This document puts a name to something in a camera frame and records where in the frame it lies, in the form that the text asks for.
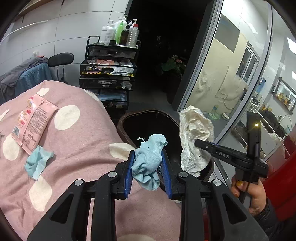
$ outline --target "silver screw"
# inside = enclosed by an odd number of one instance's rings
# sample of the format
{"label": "silver screw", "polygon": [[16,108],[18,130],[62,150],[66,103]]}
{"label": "silver screw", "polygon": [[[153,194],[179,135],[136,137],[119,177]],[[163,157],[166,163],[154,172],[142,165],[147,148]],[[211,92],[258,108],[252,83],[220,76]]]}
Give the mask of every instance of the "silver screw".
{"label": "silver screw", "polygon": [[188,173],[187,172],[180,172],[179,176],[180,177],[188,177]]}
{"label": "silver screw", "polygon": [[117,173],[116,172],[109,172],[108,177],[116,177]]}
{"label": "silver screw", "polygon": [[221,184],[222,184],[222,182],[221,182],[219,179],[215,179],[215,180],[213,181],[213,183],[214,183],[214,185],[216,185],[216,186],[221,186]]}
{"label": "silver screw", "polygon": [[82,180],[82,179],[77,179],[77,180],[75,180],[75,182],[74,182],[74,184],[75,184],[76,186],[80,186],[82,183],[83,183],[83,180]]}

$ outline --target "crumpled white paper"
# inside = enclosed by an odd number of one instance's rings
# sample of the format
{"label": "crumpled white paper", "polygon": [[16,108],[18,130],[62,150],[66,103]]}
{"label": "crumpled white paper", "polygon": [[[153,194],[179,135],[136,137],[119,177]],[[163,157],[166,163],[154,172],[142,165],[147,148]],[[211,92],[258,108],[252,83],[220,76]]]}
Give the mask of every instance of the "crumpled white paper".
{"label": "crumpled white paper", "polygon": [[214,126],[200,109],[189,106],[180,112],[181,168],[195,177],[200,176],[210,161],[210,154],[196,148],[196,139],[214,141]]}

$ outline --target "glass panel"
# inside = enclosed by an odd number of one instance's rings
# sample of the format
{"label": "glass panel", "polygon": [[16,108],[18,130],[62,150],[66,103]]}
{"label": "glass panel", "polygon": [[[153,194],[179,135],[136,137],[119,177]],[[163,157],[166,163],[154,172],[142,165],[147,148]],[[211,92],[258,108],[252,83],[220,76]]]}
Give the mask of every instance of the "glass panel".
{"label": "glass panel", "polygon": [[244,75],[244,81],[245,82],[247,82],[249,80],[250,74],[252,73],[252,70],[253,70],[256,63],[257,63],[257,60],[254,57],[252,57],[252,59],[250,61],[250,64],[249,64],[249,67],[248,67],[248,69],[246,71],[246,74]]}
{"label": "glass panel", "polygon": [[[290,113],[296,101],[296,95],[291,91],[296,90],[296,80],[292,77],[296,73],[296,50],[293,52],[289,46],[289,42],[291,44],[296,40],[275,10],[272,29],[273,38],[267,65],[253,93],[253,102],[248,103],[247,107],[247,111],[259,112],[264,118],[261,120],[260,157],[269,164],[270,173],[276,171],[296,150],[296,110]],[[279,79],[286,84],[281,82],[275,93]],[[246,153],[247,111],[219,144]],[[221,163],[231,178],[234,168],[222,161]]]}
{"label": "glass panel", "polygon": [[[212,121],[215,137],[224,129],[249,88],[242,79],[247,74],[246,78],[250,81],[256,65],[249,45],[254,54],[261,58],[266,44],[267,7],[268,3],[262,0],[223,1],[217,34],[184,106],[199,108]],[[239,32],[238,38],[236,34],[229,32]],[[229,46],[227,41],[235,44]]]}
{"label": "glass panel", "polygon": [[244,52],[244,56],[242,58],[242,61],[241,61],[239,68],[237,70],[237,75],[239,77],[242,78],[244,76],[244,73],[245,73],[245,70],[246,70],[247,65],[249,63],[250,58],[251,58],[251,53],[246,49],[246,51]]}

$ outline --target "pink plastic package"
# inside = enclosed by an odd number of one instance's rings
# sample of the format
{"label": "pink plastic package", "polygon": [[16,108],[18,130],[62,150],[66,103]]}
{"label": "pink plastic package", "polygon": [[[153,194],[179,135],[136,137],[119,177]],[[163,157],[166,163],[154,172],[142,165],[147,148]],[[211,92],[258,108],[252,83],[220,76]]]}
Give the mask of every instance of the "pink plastic package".
{"label": "pink plastic package", "polygon": [[38,146],[39,140],[57,106],[38,94],[30,97],[12,131],[12,137],[29,155]]}

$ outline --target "dark sleeve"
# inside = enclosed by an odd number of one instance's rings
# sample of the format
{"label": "dark sleeve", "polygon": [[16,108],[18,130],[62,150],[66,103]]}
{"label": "dark sleeve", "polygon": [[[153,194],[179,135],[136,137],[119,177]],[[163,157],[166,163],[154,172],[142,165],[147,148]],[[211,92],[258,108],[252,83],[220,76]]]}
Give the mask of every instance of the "dark sleeve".
{"label": "dark sleeve", "polygon": [[270,241],[277,240],[279,233],[283,230],[284,224],[278,220],[274,207],[268,198],[266,200],[265,208],[254,218],[264,230]]}

